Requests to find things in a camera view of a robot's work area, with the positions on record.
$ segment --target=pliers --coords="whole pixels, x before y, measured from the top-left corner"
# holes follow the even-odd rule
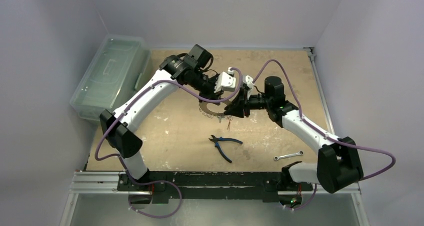
[[[218,141],[233,141],[233,142],[236,142],[236,143],[239,143],[239,144],[243,144],[243,142],[242,142],[242,141],[240,141],[240,140],[233,139],[233,138],[223,138],[223,137],[219,137],[219,138],[217,138],[217,137],[215,137],[215,135],[210,135],[210,136],[212,136],[212,139],[209,139],[209,140],[215,143],[215,147],[216,147],[216,148],[218,148],[218,151],[219,151],[219,153],[221,154],[221,156],[222,156],[222,157],[223,157],[226,161],[228,161],[229,163],[232,163],[232,160],[230,160],[230,159],[229,159],[229,158],[228,158],[228,157],[224,154],[224,152],[223,152],[223,150],[221,149],[221,146],[219,145]]]

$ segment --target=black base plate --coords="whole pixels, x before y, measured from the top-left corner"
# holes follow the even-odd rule
[[[297,191],[299,184],[283,184],[281,172],[173,172],[150,171],[148,180],[166,180],[176,184],[183,199],[262,200],[279,202],[278,191]],[[118,191],[148,191],[148,186],[133,185],[126,174],[119,175]],[[312,185],[302,183],[302,191],[312,191]],[[154,185],[154,204],[166,204],[178,199],[178,192],[169,184]]]

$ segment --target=wooden work surface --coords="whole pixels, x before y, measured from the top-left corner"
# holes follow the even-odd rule
[[[153,72],[167,56],[181,52],[187,50],[152,51]],[[327,128],[320,94],[305,51],[211,50],[210,52],[214,55],[211,69],[222,72],[227,71],[228,67],[237,67],[244,75],[253,78],[268,59],[278,60],[288,73],[304,114],[319,126]],[[287,100],[295,103],[284,75],[275,63],[270,63],[257,80],[259,90],[263,91],[264,80],[271,75],[282,78]],[[208,107],[213,111],[222,112],[225,105],[209,104]],[[265,110],[251,111],[249,118],[233,117],[229,130],[228,124],[228,119],[220,122],[217,117],[208,118],[199,111],[197,99],[183,90],[177,90],[147,116],[136,135],[143,140],[141,153],[145,164],[153,171],[280,171],[281,167],[294,161],[302,160],[307,163],[317,161],[317,156],[305,143],[289,131],[278,127],[268,118]],[[220,143],[222,150],[232,160],[231,164],[219,154],[213,142],[209,141],[211,135],[243,141],[243,145],[233,142]],[[116,158],[101,162],[94,159],[95,148],[101,136],[102,131],[99,127],[92,144],[87,170],[122,170]],[[273,160],[274,156],[300,150],[304,152],[302,157],[277,162]],[[107,141],[103,142],[99,155],[110,153],[115,153],[115,150]]]

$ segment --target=plastic storage box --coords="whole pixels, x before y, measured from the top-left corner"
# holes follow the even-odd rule
[[[139,37],[107,35],[71,98],[78,115],[99,122],[105,109],[127,102],[152,72],[150,50]]]

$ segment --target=wrench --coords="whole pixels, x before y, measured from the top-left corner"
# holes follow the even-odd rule
[[[274,157],[274,160],[275,161],[278,161],[280,159],[286,159],[286,158],[290,158],[290,157],[294,157],[294,156],[302,156],[302,155],[304,155],[304,152],[303,151],[299,151],[299,152],[294,153],[294,154],[283,155],[283,156],[275,156]]]

